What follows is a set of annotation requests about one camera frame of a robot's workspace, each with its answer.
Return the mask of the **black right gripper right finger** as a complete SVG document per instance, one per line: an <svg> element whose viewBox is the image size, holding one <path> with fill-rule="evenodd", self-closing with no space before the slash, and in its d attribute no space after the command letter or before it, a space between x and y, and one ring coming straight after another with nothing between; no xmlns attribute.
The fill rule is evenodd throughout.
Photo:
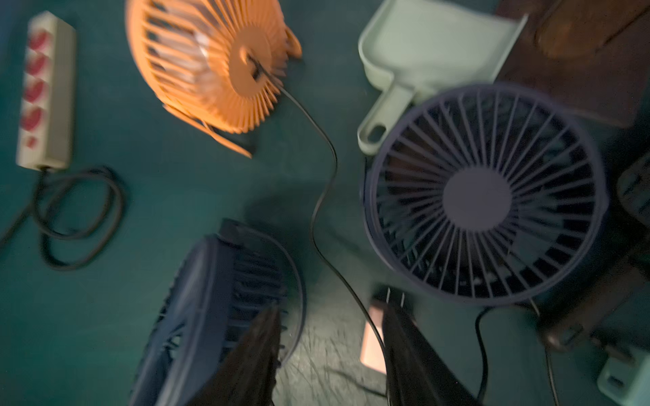
<svg viewBox="0 0 650 406"><path fill-rule="evenodd" d="M390 404L479 404L402 308L385 306L382 330Z"/></svg>

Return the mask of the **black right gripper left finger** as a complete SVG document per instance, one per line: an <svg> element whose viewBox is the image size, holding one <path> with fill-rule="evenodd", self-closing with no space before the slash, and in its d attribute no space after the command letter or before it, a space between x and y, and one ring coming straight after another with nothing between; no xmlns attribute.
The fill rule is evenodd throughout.
<svg viewBox="0 0 650 406"><path fill-rule="evenodd" d="M256 316L235 349L188 404L271 405L280 334L279 307L270 306Z"/></svg>

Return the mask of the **white red power strip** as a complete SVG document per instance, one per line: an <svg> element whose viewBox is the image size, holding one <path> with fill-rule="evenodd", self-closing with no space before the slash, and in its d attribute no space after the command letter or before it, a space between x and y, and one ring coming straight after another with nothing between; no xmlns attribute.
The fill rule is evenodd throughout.
<svg viewBox="0 0 650 406"><path fill-rule="evenodd" d="M16 163L64 170L73 150L76 31L44 11L30 20L27 34Z"/></svg>

